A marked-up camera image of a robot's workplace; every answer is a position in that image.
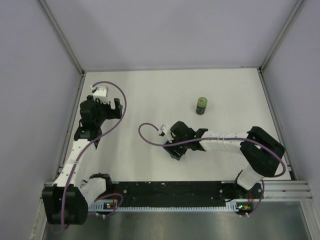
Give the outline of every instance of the metal corner post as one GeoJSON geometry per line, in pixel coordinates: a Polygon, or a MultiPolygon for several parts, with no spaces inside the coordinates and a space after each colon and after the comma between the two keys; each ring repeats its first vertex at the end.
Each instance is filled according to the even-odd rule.
{"type": "Polygon", "coordinates": [[[75,122],[75,118],[76,118],[76,115],[77,115],[77,110],[78,110],[78,106],[79,106],[79,102],[80,102],[82,89],[84,87],[85,78],[86,78],[86,73],[84,73],[81,76],[79,85],[77,86],[77,91],[76,91],[76,94],[75,94],[74,102],[72,104],[71,113],[69,114],[69,118],[68,118],[68,125],[67,125],[67,129],[66,129],[65,138],[63,140],[62,146],[61,146],[60,151],[59,151],[60,155],[59,155],[58,164],[56,166],[55,173],[54,173],[54,176],[53,176],[54,178],[57,177],[58,172],[59,172],[59,168],[64,163],[66,155],[67,155],[69,141],[70,141],[70,138],[71,138],[71,135],[72,135],[72,129],[74,127],[74,122],[75,122]]]}
{"type": "Polygon", "coordinates": [[[274,54],[277,51],[278,47],[282,43],[283,39],[285,38],[286,34],[288,33],[288,30],[290,29],[290,27],[294,23],[295,19],[299,15],[299,13],[302,10],[303,6],[305,5],[305,2],[306,2],[306,0],[297,0],[296,1],[296,3],[294,5],[289,17],[285,21],[281,31],[277,35],[274,43],[272,44],[270,50],[268,51],[267,55],[265,56],[265,58],[264,58],[264,60],[263,60],[263,62],[261,64],[260,69],[261,69],[262,72],[266,69],[266,67],[267,67],[268,63],[270,62],[271,58],[274,56],[274,54]]]}
{"type": "Polygon", "coordinates": [[[266,101],[267,101],[267,104],[269,106],[269,109],[270,109],[270,113],[271,113],[271,116],[272,116],[272,120],[273,120],[273,123],[274,123],[274,126],[275,126],[275,130],[276,130],[276,133],[279,137],[279,141],[282,145],[285,146],[286,148],[286,151],[284,153],[284,157],[285,159],[288,161],[287,164],[289,164],[288,167],[291,167],[291,171],[293,172],[293,176],[294,178],[297,178],[297,176],[295,175],[295,172],[294,172],[294,164],[292,163],[291,161],[291,157],[290,157],[290,150],[288,150],[287,146],[286,146],[286,140],[285,140],[285,136],[284,136],[284,133],[282,131],[282,125],[280,123],[280,120],[279,120],[279,117],[278,117],[278,113],[277,113],[277,109],[275,107],[275,104],[273,102],[273,98],[272,98],[272,95],[270,93],[270,89],[269,89],[269,86],[263,76],[263,73],[261,70],[257,70],[258,71],[258,74],[259,74],[259,78],[260,78],[260,81],[261,81],[261,85],[262,85],[262,88],[263,88],[263,91],[264,91],[264,95],[265,95],[265,98],[266,98],[266,101]]]}
{"type": "Polygon", "coordinates": [[[320,219],[316,204],[313,201],[301,201],[300,204],[312,240],[319,240],[320,219]]]}
{"type": "Polygon", "coordinates": [[[60,29],[54,15],[52,14],[46,0],[38,0],[41,9],[43,10],[46,18],[48,19],[49,23],[51,24],[57,38],[59,39],[63,49],[65,50],[66,54],[68,55],[70,61],[73,63],[76,70],[79,72],[80,75],[84,74],[84,70],[82,69],[76,55],[74,54],[72,48],[70,47],[64,33],[60,29]]]}
{"type": "Polygon", "coordinates": [[[47,216],[45,212],[44,202],[41,198],[38,204],[38,208],[36,210],[33,226],[30,230],[29,240],[43,239],[46,224],[47,224],[47,216]]]}

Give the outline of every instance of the white enclosure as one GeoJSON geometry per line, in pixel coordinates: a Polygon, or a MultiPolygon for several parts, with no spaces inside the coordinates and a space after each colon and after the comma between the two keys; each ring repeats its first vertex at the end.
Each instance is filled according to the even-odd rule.
{"type": "MultiPolygon", "coordinates": [[[[292,169],[320,208],[319,12],[318,0],[1,1],[0,239],[40,239],[43,186],[57,176],[79,101],[98,81],[119,84],[128,98],[125,119],[93,156],[98,172],[114,181],[234,180],[242,156],[189,150],[178,162],[143,142],[138,126],[256,125],[286,147],[278,180],[292,179],[292,169]],[[195,115],[200,96],[209,100],[203,116],[195,115]]],[[[162,141],[152,128],[143,133],[162,141]]],[[[310,221],[303,210],[320,238],[317,214],[310,221]]]]}
{"type": "Polygon", "coordinates": [[[34,0],[0,3],[0,239],[27,239],[80,76],[34,0]]]}
{"type": "Polygon", "coordinates": [[[86,71],[259,67],[295,0],[47,0],[86,71]]]}

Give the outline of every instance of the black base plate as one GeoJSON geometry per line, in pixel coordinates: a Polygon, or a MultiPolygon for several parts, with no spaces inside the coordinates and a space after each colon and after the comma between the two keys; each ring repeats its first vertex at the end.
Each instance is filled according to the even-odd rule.
{"type": "MultiPolygon", "coordinates": [[[[225,200],[234,196],[233,186],[221,181],[122,181],[113,182],[107,193],[122,194],[122,207],[224,207],[225,200]]],[[[253,199],[258,199],[259,188],[257,183],[246,195],[235,198],[248,199],[251,193],[253,199]]]]}

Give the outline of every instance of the metal frame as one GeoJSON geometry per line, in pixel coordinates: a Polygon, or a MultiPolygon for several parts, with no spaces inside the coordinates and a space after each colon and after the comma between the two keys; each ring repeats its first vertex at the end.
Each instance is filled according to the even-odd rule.
{"type": "Polygon", "coordinates": [[[271,58],[274,56],[275,52],[277,51],[278,47],[282,43],[283,39],[287,35],[290,27],[293,25],[295,19],[299,15],[300,11],[302,10],[303,6],[305,5],[306,0],[297,0],[289,17],[285,21],[283,27],[281,28],[278,36],[276,37],[274,43],[272,44],[270,50],[268,51],[265,59],[263,60],[260,69],[263,71],[266,69],[268,63],[270,62],[271,58]]]}
{"type": "MultiPolygon", "coordinates": [[[[59,156],[59,163],[56,168],[54,176],[56,177],[59,171],[59,167],[61,164],[63,164],[67,149],[69,145],[69,141],[71,138],[71,132],[73,128],[73,124],[75,121],[80,96],[82,92],[82,88],[85,81],[85,72],[82,69],[76,55],[74,54],[72,48],[70,47],[64,33],[60,29],[55,17],[53,16],[46,0],[38,0],[39,5],[41,9],[43,10],[45,16],[47,17],[49,23],[51,24],[54,32],[56,33],[63,49],[65,50],[66,54],[68,55],[69,59],[77,69],[77,71],[81,74],[81,80],[79,82],[77,94],[74,99],[72,112],[70,114],[68,128],[67,128],[67,134],[65,136],[65,139],[63,141],[63,144],[61,146],[60,156],[59,156]]],[[[272,101],[272,96],[269,91],[268,84],[263,76],[263,71],[266,69],[268,63],[274,56],[275,52],[281,45],[283,39],[285,38],[288,30],[292,26],[294,20],[299,15],[301,9],[303,8],[306,0],[297,0],[294,8],[292,9],[290,15],[288,16],[284,26],[282,27],[281,31],[279,32],[277,38],[275,39],[273,45],[271,46],[270,50],[268,51],[264,61],[261,64],[261,67],[258,69],[258,74],[261,80],[261,84],[265,93],[265,97],[267,100],[267,103],[270,108],[270,112],[272,115],[272,119],[276,128],[276,132],[278,134],[279,140],[281,144],[285,144],[285,136],[282,132],[281,123],[278,118],[277,110],[275,108],[275,105],[272,101]]],[[[285,158],[287,161],[289,161],[288,168],[291,169],[290,166],[293,165],[290,158],[290,150],[286,151],[285,158]]],[[[308,186],[308,183],[306,181],[296,181],[296,180],[281,180],[281,181],[265,181],[265,193],[264,193],[264,202],[268,201],[276,201],[276,202],[300,202],[301,204],[301,210],[303,212],[303,215],[305,217],[306,224],[308,226],[310,235],[312,239],[320,239],[320,218],[318,215],[317,208],[315,206],[315,203],[313,202],[313,198],[310,192],[310,188],[308,186]]],[[[29,239],[31,240],[40,240],[43,237],[45,226],[46,226],[47,218],[44,210],[44,204],[42,199],[39,201],[38,209],[36,212],[35,220],[33,227],[31,229],[31,234],[29,239]]]]}
{"type": "Polygon", "coordinates": [[[268,103],[268,106],[269,106],[269,109],[270,109],[270,113],[271,113],[271,116],[272,116],[272,120],[273,120],[273,123],[274,123],[274,126],[275,126],[275,130],[276,130],[276,133],[279,137],[279,141],[280,143],[285,147],[286,151],[284,153],[284,157],[287,161],[287,166],[288,168],[290,169],[290,171],[292,172],[293,174],[293,179],[297,179],[297,176],[295,175],[295,166],[294,166],[294,163],[292,163],[291,161],[291,155],[290,155],[290,149],[288,149],[288,147],[286,146],[285,144],[285,136],[284,136],[284,133],[282,131],[282,125],[279,121],[279,115],[277,113],[277,110],[276,110],[276,107],[275,107],[275,104],[273,102],[273,98],[271,96],[271,92],[269,90],[269,86],[266,82],[266,80],[264,79],[264,76],[263,76],[263,73],[261,72],[261,70],[257,70],[258,71],[258,74],[259,74],[259,78],[260,78],[260,81],[261,81],[261,85],[262,85],[262,88],[263,88],[263,91],[264,91],[264,95],[265,95],[265,98],[266,98],[266,101],[268,103]]]}
{"type": "Polygon", "coordinates": [[[52,12],[51,12],[46,0],[38,0],[38,3],[40,5],[41,9],[43,10],[47,20],[51,24],[54,33],[56,34],[57,38],[59,39],[59,41],[61,43],[61,46],[65,50],[65,52],[66,52],[67,56],[69,57],[70,61],[73,63],[74,67],[79,72],[79,74],[83,75],[85,73],[85,71],[82,69],[82,67],[81,67],[76,55],[74,54],[74,51],[70,47],[70,45],[69,45],[64,33],[60,29],[60,27],[59,27],[54,15],[52,14],[52,12]]]}
{"type": "Polygon", "coordinates": [[[81,93],[82,93],[82,89],[84,87],[84,83],[85,83],[85,78],[86,78],[86,74],[81,76],[80,82],[79,82],[79,86],[75,95],[75,99],[74,102],[72,104],[72,111],[70,113],[70,117],[69,117],[69,121],[68,121],[68,127],[66,130],[66,134],[65,134],[65,138],[63,140],[63,144],[61,146],[61,150],[60,150],[60,155],[59,155],[59,161],[58,164],[56,166],[56,170],[53,176],[53,179],[55,179],[58,176],[59,173],[59,169],[60,166],[64,163],[65,159],[66,159],[66,155],[67,155],[67,150],[68,150],[68,146],[69,146],[69,141],[71,138],[71,134],[72,134],[72,129],[74,127],[74,122],[76,119],[76,115],[77,115],[77,109],[78,109],[78,105],[80,102],[80,97],[81,97],[81,93]]]}

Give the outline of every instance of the cable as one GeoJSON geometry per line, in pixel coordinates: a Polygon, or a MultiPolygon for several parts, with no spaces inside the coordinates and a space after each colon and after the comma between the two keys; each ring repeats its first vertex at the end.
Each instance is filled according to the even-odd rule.
{"type": "Polygon", "coordinates": [[[262,199],[264,198],[264,194],[265,194],[265,182],[263,179],[261,179],[261,183],[262,183],[262,191],[261,191],[261,197],[259,198],[259,201],[257,202],[257,204],[255,205],[254,209],[248,213],[247,217],[251,217],[252,214],[254,214],[254,212],[258,209],[258,207],[261,204],[262,199]]]}
{"type": "Polygon", "coordinates": [[[234,198],[230,198],[229,200],[225,201],[226,203],[231,202],[232,200],[235,200],[234,198]]]}
{"type": "MultiPolygon", "coordinates": [[[[157,147],[173,147],[173,146],[178,146],[178,145],[182,145],[182,144],[188,144],[188,143],[192,143],[192,142],[198,142],[198,141],[202,141],[202,140],[219,140],[221,138],[219,137],[203,137],[203,138],[195,138],[195,139],[191,139],[191,140],[187,140],[187,141],[181,141],[181,142],[177,142],[177,143],[171,143],[171,144],[158,144],[158,143],[154,143],[152,141],[149,141],[147,140],[141,133],[141,127],[144,126],[144,125],[149,125],[153,128],[155,128],[157,131],[159,131],[159,129],[153,125],[152,123],[149,123],[149,122],[145,122],[145,123],[142,123],[139,128],[138,128],[138,133],[140,135],[140,137],[148,144],[151,144],[153,146],[157,146],[157,147]]],[[[279,161],[279,163],[281,164],[282,166],[282,172],[277,174],[277,175],[274,175],[273,178],[277,178],[277,177],[280,177],[282,175],[285,174],[286,172],[286,165],[285,163],[281,160],[281,158],[275,154],[273,151],[271,151],[269,148],[267,148],[266,146],[264,146],[263,144],[255,141],[255,140],[251,140],[251,139],[247,139],[247,138],[242,138],[242,137],[226,137],[226,138],[223,138],[223,140],[227,140],[227,141],[247,141],[247,142],[250,142],[250,143],[253,143],[255,145],[258,145],[259,147],[261,147],[262,149],[266,150],[268,153],[270,153],[273,157],[275,157],[275,159],[277,159],[279,161]]],[[[262,192],[261,192],[261,197],[258,201],[258,203],[256,204],[255,208],[252,210],[252,212],[250,212],[247,216],[250,217],[256,210],[257,208],[260,206],[260,203],[264,197],[264,193],[265,193],[265,182],[263,180],[261,180],[261,183],[262,183],[262,192]]]]}
{"type": "Polygon", "coordinates": [[[126,111],[127,111],[127,98],[126,98],[126,95],[124,93],[124,91],[122,91],[122,89],[120,87],[118,87],[116,84],[114,84],[113,82],[110,82],[110,81],[98,81],[96,82],[95,84],[92,85],[92,87],[95,87],[96,85],[98,84],[110,84],[114,87],[116,87],[120,93],[122,94],[123,96],[123,99],[124,99],[124,109],[123,109],[123,114],[122,116],[120,117],[119,121],[112,127],[110,128],[108,131],[106,131],[104,134],[96,137],[95,139],[93,139],[91,142],[89,142],[83,149],[82,151],[80,152],[80,154],[78,155],[78,157],[76,158],[76,160],[74,161],[74,165],[71,169],[71,172],[69,174],[69,177],[66,181],[66,184],[65,184],[65,187],[64,187],[64,190],[63,190],[63,195],[62,195],[62,203],[61,203],[61,228],[62,228],[62,231],[65,230],[65,205],[66,205],[66,192],[67,192],[67,188],[70,184],[70,181],[71,181],[71,178],[72,178],[72,175],[74,174],[74,171],[76,169],[76,166],[77,166],[77,163],[78,161],[80,160],[81,156],[84,154],[84,152],[87,150],[87,148],[93,144],[94,142],[98,141],[99,139],[101,139],[102,137],[104,137],[105,135],[107,135],[108,133],[110,133],[112,130],[114,130],[119,124],[120,122],[122,121],[122,119],[124,119],[124,116],[126,114],[126,111]]]}
{"type": "Polygon", "coordinates": [[[60,233],[62,233],[64,230],[67,230],[69,228],[70,225],[66,225],[64,230],[63,229],[60,229],[59,231],[55,231],[54,230],[54,227],[52,224],[48,224],[49,225],[49,228],[50,228],[50,231],[55,234],[55,235],[59,235],[60,233]]]}
{"type": "Polygon", "coordinates": [[[121,198],[121,200],[120,200],[119,204],[113,209],[113,211],[110,211],[108,214],[105,215],[105,217],[110,217],[111,215],[115,214],[116,210],[121,207],[121,205],[122,205],[122,203],[124,201],[124,196],[122,194],[120,194],[120,193],[111,193],[111,194],[107,194],[107,195],[101,196],[101,197],[99,197],[99,198],[97,198],[95,200],[95,202],[96,202],[96,201],[99,201],[99,200],[102,200],[102,199],[106,199],[106,198],[110,198],[110,197],[113,197],[113,196],[118,196],[118,197],[121,198]]]}
{"type": "Polygon", "coordinates": [[[253,205],[253,199],[252,199],[252,193],[249,193],[249,203],[250,205],[253,205]]]}

